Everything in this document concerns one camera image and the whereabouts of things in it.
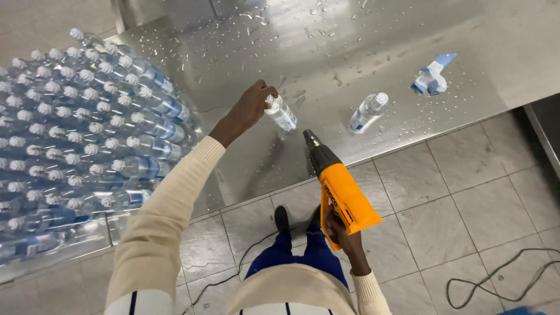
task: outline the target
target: heat gun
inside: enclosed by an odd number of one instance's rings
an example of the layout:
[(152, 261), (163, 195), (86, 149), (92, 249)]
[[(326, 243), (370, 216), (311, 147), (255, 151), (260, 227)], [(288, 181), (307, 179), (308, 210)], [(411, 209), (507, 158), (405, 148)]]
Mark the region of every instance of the heat gun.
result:
[(311, 130), (304, 131), (304, 138), (313, 169), (321, 183), (321, 228), (337, 251), (340, 246), (326, 232), (324, 219), (330, 205), (349, 235), (381, 222), (381, 216), (375, 212), (341, 160)]

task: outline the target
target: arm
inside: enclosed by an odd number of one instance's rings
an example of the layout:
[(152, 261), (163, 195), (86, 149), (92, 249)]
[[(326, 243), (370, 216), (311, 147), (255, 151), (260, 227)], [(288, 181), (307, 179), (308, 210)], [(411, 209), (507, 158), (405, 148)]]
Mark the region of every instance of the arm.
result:
[(160, 314), (172, 310), (181, 268), (181, 232), (193, 213), (194, 201), (225, 149), (263, 116), (267, 107), (264, 100), (270, 94), (278, 96), (276, 89), (267, 87), (263, 80), (247, 89), (196, 149), (173, 168), (138, 214), (128, 220), (128, 230), (115, 251), (106, 314), (125, 310), (128, 314), (133, 300), (143, 307), (158, 304)]
[(374, 273), (367, 263), (362, 246), (362, 233), (346, 234), (346, 227), (334, 216), (333, 211), (326, 213), (327, 233), (340, 244), (350, 261), (352, 281), (356, 287), (360, 315), (391, 315), (389, 305), (377, 284)]

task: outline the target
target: person's left hand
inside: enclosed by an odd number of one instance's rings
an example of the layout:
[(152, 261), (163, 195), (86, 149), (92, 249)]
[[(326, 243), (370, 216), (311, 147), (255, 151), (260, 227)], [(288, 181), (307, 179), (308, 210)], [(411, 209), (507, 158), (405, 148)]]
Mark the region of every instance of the person's left hand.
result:
[(242, 94), (230, 112), (216, 124), (209, 136), (227, 148), (264, 115), (264, 110), (268, 107), (265, 103), (268, 95), (277, 98), (276, 88), (267, 86), (264, 80), (257, 80)]

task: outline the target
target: metal countertop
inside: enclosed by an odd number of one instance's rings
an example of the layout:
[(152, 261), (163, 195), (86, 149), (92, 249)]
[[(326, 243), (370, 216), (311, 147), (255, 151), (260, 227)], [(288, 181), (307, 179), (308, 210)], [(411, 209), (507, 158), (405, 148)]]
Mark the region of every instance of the metal countertop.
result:
[[(175, 14), (111, 38), (184, 89), (204, 134), (258, 78), (276, 86), (298, 118), (295, 134), (263, 117), (237, 139), (206, 183), (193, 217), (313, 177), (301, 134), (307, 128), (348, 165), (560, 90), (556, 0), (215, 5), (213, 21), (174, 20)], [(447, 91), (415, 94), (410, 86), (418, 71), (441, 53), (458, 54), (441, 73)], [(364, 134), (351, 134), (352, 113), (374, 91), (389, 95), (388, 111)]]

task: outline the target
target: beige sweater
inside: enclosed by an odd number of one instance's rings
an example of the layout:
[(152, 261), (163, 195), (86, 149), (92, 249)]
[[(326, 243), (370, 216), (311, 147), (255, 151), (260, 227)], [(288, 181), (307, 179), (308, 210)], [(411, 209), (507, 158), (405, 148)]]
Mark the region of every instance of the beige sweater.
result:
[[(193, 204), (224, 147), (205, 137), (161, 182), (115, 251), (115, 266), (105, 314), (171, 314), (175, 280), (181, 268), (179, 244)], [(362, 315), (390, 315), (373, 273), (352, 277)], [(245, 280), (231, 293), (226, 314), (274, 303), (301, 303), (355, 314), (344, 285), (315, 268), (290, 264), (266, 268)]]

